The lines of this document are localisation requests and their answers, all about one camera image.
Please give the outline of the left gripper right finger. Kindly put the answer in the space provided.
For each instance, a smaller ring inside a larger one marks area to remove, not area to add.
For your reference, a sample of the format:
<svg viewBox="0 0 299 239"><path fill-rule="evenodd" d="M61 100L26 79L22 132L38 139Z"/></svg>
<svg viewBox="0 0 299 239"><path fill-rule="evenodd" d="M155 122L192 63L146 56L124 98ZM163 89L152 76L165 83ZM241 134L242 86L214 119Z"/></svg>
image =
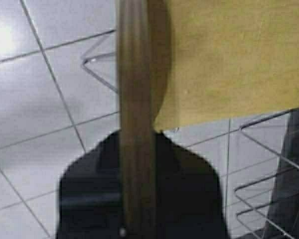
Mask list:
<svg viewBox="0 0 299 239"><path fill-rule="evenodd" d="M226 239L219 176L202 156L154 133L157 238Z"/></svg>

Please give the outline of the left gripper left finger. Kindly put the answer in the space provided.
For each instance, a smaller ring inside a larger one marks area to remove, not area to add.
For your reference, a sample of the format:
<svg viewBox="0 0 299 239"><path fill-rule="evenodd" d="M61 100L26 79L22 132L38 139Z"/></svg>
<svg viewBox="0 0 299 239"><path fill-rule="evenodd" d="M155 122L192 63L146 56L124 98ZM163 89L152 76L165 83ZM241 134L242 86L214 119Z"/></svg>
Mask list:
<svg viewBox="0 0 299 239"><path fill-rule="evenodd" d="M56 238L118 239L122 225L119 132L78 157L62 174Z"/></svg>

